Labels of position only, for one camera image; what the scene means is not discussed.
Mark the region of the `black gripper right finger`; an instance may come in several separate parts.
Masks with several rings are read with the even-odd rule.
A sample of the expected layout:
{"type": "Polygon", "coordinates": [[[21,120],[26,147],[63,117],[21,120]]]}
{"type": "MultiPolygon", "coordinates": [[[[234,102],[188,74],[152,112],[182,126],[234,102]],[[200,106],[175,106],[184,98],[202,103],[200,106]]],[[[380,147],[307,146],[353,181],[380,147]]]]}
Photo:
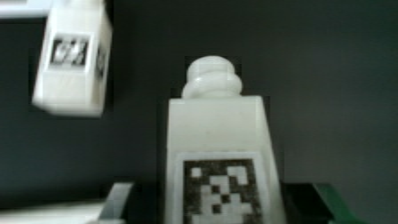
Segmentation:
{"type": "Polygon", "coordinates": [[[362,224],[337,190],[324,183],[284,183],[287,224],[362,224]]]}

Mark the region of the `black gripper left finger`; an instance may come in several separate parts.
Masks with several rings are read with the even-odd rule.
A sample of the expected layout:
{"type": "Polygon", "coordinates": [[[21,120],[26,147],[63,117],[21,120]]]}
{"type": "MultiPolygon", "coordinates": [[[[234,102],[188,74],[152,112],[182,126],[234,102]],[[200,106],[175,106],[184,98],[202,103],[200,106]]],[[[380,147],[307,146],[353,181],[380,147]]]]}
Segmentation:
{"type": "Polygon", "coordinates": [[[101,212],[95,219],[97,224],[125,224],[122,213],[125,210],[133,189],[133,182],[117,182],[111,185],[101,212]]]}

